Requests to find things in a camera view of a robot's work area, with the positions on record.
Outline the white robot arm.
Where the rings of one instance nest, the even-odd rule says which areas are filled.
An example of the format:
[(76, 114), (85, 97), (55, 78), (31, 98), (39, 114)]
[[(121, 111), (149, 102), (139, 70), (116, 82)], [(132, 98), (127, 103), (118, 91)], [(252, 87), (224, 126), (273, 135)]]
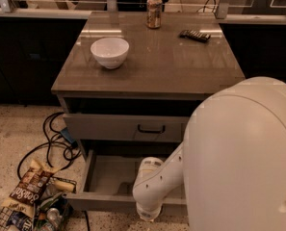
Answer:
[(286, 84), (249, 78), (203, 101), (165, 161), (141, 162), (140, 217), (156, 219), (177, 187), (191, 231), (286, 231)]

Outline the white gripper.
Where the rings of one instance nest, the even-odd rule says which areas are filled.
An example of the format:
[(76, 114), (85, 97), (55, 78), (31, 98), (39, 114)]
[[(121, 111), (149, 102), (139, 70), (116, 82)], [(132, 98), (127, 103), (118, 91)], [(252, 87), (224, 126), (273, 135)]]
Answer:
[(146, 208), (139, 202), (136, 203), (136, 209), (139, 217), (147, 222), (153, 222), (161, 214), (162, 207)]

